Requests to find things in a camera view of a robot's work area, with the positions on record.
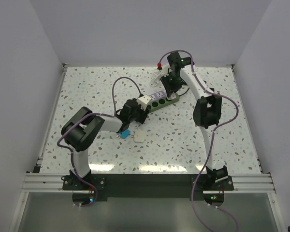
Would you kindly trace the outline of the green power strip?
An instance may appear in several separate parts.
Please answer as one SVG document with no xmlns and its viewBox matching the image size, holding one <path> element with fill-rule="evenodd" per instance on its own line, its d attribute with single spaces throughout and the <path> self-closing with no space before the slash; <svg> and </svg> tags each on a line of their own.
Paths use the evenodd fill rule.
<svg viewBox="0 0 290 232">
<path fill-rule="evenodd" d="M 150 103 L 149 103 L 151 105 L 150 113 L 157 111 L 157 110 L 160 110 L 160 109 L 167 107 L 169 105 L 172 105 L 173 103 L 178 102 L 179 99 L 180 99 L 180 97 L 178 95 L 178 97 L 175 100 L 171 100 L 171 101 L 166 101 L 165 97 L 162 99 L 159 99 L 157 101 L 150 101 Z"/>
</svg>

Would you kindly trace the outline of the white charger plug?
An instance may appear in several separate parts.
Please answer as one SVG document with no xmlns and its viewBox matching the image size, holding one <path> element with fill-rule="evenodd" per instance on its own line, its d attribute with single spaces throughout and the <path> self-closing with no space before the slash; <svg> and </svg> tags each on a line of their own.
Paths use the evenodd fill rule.
<svg viewBox="0 0 290 232">
<path fill-rule="evenodd" d="M 132 138 L 136 143 L 143 143 L 146 139 L 146 132 L 143 130 L 137 130 L 134 132 Z"/>
</svg>

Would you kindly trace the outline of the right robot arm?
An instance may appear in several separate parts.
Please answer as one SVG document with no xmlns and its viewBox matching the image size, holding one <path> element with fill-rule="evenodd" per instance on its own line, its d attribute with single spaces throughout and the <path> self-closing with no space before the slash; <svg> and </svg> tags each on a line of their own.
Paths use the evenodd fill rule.
<svg viewBox="0 0 290 232">
<path fill-rule="evenodd" d="M 229 174 L 222 156 L 217 152 L 219 142 L 215 141 L 215 136 L 221 127 L 219 121 L 222 99 L 225 96 L 216 93 L 205 81 L 197 77 L 192 55 L 184 50 L 182 52 L 188 56 L 182 58 L 179 50 L 163 55 L 167 58 L 168 65 L 161 65 L 161 61 L 158 63 L 163 73 L 160 81 L 168 99 L 174 98 L 183 85 L 187 85 L 195 97 L 196 106 L 192 117 L 195 125 L 201 130 L 207 157 L 194 185 L 202 190 L 222 190 L 228 183 Z"/>
</svg>

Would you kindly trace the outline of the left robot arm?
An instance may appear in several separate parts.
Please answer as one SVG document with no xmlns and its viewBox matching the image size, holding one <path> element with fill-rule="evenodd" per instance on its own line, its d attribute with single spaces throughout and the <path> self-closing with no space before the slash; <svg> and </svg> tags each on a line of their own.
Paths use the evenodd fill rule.
<svg viewBox="0 0 290 232">
<path fill-rule="evenodd" d="M 73 183 L 79 189 L 93 187 L 90 180 L 90 167 L 88 163 L 88 149 L 100 131 L 110 131 L 122 134 L 128 130 L 130 123 L 144 124 L 149 111 L 148 95 L 129 99 L 113 116 L 93 113 L 87 107 L 82 107 L 61 129 L 61 137 L 57 146 L 66 148 L 71 152 L 71 172 L 75 176 Z"/>
</svg>

